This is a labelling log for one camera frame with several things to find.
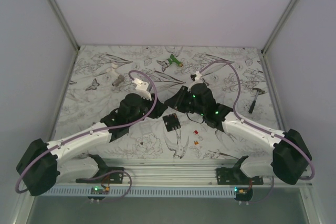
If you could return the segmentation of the black fuse box base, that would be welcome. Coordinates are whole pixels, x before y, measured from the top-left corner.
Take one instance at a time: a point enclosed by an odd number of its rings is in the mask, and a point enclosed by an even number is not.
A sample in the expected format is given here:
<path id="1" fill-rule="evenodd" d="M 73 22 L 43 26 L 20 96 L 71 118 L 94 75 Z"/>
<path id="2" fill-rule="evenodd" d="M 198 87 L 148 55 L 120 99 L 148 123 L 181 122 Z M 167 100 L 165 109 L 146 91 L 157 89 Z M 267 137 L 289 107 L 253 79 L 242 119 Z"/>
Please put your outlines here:
<path id="1" fill-rule="evenodd" d="M 178 130 L 178 129 L 181 128 L 181 125 L 180 125 L 180 122 L 179 122 L 179 119 L 178 119 L 176 113 L 166 115 L 166 116 L 162 117 L 162 119 L 163 119 L 164 125 L 166 127 L 166 130 L 168 132 Z"/>

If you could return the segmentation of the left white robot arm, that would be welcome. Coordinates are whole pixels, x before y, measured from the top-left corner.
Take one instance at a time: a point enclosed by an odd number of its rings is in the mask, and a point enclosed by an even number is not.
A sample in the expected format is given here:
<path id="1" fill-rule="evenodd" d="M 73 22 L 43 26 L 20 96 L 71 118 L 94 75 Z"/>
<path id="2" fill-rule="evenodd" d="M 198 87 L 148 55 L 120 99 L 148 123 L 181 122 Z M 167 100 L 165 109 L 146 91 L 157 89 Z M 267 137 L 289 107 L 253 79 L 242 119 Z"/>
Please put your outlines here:
<path id="1" fill-rule="evenodd" d="M 101 183 L 107 177 L 102 159 L 91 154 L 84 159 L 76 156 L 123 137 L 130 126 L 145 118 L 157 119 L 166 109 L 154 95 L 146 100 L 135 93 L 127 94 L 118 108 L 80 133 L 47 143 L 40 138 L 32 141 L 16 166 L 20 180 L 32 196 L 42 195 L 60 182 L 83 183 L 90 178 Z"/>

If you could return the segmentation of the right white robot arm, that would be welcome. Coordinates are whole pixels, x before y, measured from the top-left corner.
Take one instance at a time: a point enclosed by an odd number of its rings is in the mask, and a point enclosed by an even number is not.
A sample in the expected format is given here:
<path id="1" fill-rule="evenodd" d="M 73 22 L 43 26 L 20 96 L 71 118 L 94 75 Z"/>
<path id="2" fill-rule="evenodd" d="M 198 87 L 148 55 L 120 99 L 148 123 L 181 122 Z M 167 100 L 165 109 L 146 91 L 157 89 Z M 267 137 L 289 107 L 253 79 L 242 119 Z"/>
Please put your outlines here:
<path id="1" fill-rule="evenodd" d="M 196 113 L 209 127 L 250 141 L 267 153 L 260 157 L 246 155 L 237 162 L 233 179 L 238 184 L 245 184 L 252 177 L 274 175 L 294 185 L 303 179 L 302 174 L 311 164 L 312 156 L 298 131 L 275 130 L 246 119 L 233 108 L 216 102 L 205 84 L 182 86 L 164 103 L 181 113 Z"/>

